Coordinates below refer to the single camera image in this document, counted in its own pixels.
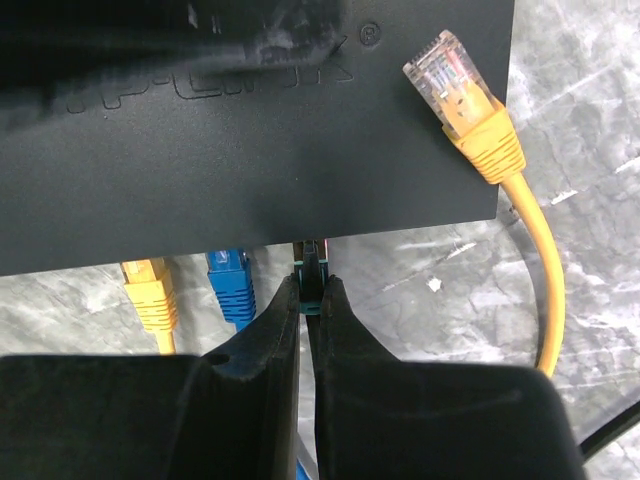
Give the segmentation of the black network switch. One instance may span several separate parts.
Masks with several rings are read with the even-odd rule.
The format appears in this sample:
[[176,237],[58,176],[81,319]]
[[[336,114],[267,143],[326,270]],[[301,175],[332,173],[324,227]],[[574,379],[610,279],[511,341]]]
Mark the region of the black network switch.
[[491,219],[403,74],[454,33],[504,99],[511,1],[5,1],[1,271]]

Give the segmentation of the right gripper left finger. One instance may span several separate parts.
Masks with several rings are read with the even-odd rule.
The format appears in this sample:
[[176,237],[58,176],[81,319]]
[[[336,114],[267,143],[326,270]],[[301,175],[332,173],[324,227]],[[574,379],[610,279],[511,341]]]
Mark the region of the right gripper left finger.
[[165,478],[295,478],[298,294],[294,277],[285,277],[247,327],[189,358]]

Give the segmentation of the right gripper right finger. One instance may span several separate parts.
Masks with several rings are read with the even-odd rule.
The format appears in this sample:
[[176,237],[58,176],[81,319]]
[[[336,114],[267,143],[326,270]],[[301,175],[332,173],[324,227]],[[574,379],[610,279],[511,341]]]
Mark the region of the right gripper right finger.
[[392,477],[397,453],[379,407],[384,368],[398,359],[357,318],[335,275],[312,318],[312,361],[319,476]]

